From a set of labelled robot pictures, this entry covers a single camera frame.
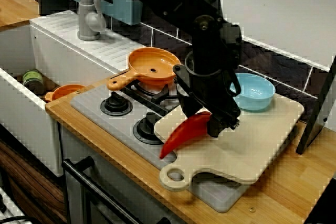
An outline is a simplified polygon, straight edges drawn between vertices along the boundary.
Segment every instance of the wooden cabinet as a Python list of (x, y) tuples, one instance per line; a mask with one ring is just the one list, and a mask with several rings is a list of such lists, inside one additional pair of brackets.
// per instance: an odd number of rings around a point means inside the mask
[(44, 224), (67, 223), (63, 177), (57, 178), (5, 129), (0, 129), (5, 190), (27, 215)]

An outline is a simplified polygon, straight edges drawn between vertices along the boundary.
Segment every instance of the white sink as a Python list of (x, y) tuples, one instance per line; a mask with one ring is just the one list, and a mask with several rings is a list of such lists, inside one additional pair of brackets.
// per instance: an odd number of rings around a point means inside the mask
[(56, 176), (63, 174), (57, 123), (14, 77), (38, 69), (58, 85), (89, 85), (126, 69), (129, 53), (143, 47), (110, 30), (97, 41), (79, 40), (77, 20), (66, 11), (0, 33), (0, 123)]

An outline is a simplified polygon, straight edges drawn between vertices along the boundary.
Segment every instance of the toy chili pepper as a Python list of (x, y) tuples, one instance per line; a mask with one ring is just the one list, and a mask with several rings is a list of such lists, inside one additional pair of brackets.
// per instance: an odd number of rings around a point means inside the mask
[(210, 120), (210, 116), (210, 112), (204, 111), (192, 115), (181, 123), (164, 143), (160, 152), (160, 159), (163, 159), (182, 143), (194, 137), (205, 135), (207, 133), (206, 123)]

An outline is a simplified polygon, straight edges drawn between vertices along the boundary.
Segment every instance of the toy stove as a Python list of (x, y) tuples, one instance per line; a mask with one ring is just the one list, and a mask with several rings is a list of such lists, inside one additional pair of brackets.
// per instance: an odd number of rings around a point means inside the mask
[[(159, 159), (163, 143), (154, 134), (154, 125), (179, 106), (176, 84), (147, 86), (133, 81), (121, 91), (111, 92), (103, 84), (77, 95), (71, 106), (158, 169), (176, 160), (170, 153)], [(178, 174), (170, 175), (178, 179)], [(214, 174), (194, 177), (189, 191), (218, 212), (227, 212), (249, 186)]]

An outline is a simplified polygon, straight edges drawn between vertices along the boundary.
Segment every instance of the black stand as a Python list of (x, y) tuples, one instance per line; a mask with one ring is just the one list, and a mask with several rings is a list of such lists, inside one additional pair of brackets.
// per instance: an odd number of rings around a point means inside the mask
[(320, 95), (315, 103), (312, 115), (310, 116), (299, 145), (296, 149), (302, 154), (305, 149), (314, 141), (322, 131), (330, 111), (336, 100), (336, 57), (331, 65), (327, 78), (323, 84)]

